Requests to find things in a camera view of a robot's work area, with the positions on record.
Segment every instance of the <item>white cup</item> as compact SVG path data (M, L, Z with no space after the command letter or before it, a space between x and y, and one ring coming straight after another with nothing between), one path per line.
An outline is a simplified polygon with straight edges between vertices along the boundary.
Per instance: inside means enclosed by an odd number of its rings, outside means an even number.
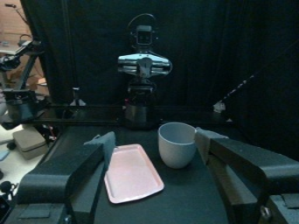
M168 122L157 130L163 162L173 169L183 168L195 155L195 128L187 123Z

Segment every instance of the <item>pink tray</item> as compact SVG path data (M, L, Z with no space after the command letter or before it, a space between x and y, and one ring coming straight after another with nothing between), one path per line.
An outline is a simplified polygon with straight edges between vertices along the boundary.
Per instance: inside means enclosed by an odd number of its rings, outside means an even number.
M164 189L164 182L140 144L115 148L105 185L112 203L139 200Z

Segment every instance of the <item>black curtain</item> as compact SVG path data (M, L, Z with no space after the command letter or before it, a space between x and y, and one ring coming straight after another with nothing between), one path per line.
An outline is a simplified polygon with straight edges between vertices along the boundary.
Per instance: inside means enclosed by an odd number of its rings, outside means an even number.
M299 2L247 1L224 101L255 145L299 160Z
M32 33L41 38L45 77L55 102L72 101L72 78L61 1L23 0ZM217 70L228 3L224 1L68 1L80 98L88 104L123 103L132 75L117 72L117 57L133 53L127 25L151 13L156 18L153 51L172 62L156 77L159 105L207 106L228 82Z
M57 103L72 102L61 1L21 0L32 34L41 39L41 65ZM224 101L227 115L253 144L299 159L297 47L299 5L291 0L68 1L72 51L80 99L123 104L132 75L117 72L117 56L133 52L127 24L156 17L153 51L172 62L155 78L157 105L211 107Z

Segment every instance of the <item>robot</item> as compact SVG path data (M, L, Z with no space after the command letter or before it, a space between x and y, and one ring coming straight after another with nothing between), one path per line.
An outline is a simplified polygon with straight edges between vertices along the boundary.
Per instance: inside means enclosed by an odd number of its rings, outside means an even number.
M132 19L129 25L143 16L155 20L153 15L140 14ZM132 129L151 129L160 122L160 119L155 115L156 85L149 81L149 78L157 75L165 76L172 71L172 62L152 51L156 37L151 25L137 25L131 36L135 41L135 54L117 58L117 71L135 76L128 82L123 123Z

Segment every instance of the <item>black table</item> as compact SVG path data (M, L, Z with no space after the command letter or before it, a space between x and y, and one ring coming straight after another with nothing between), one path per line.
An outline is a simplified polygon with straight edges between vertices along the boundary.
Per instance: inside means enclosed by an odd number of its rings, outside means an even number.
M232 128L213 129L221 130L223 134L236 133ZM156 129L71 126L63 131L44 160L71 151L95 135L109 131L116 133L116 145L141 144L164 182L164 189L144 199L112 204L103 185L95 223L228 223L220 195L199 153L185 168L168 168L159 156Z

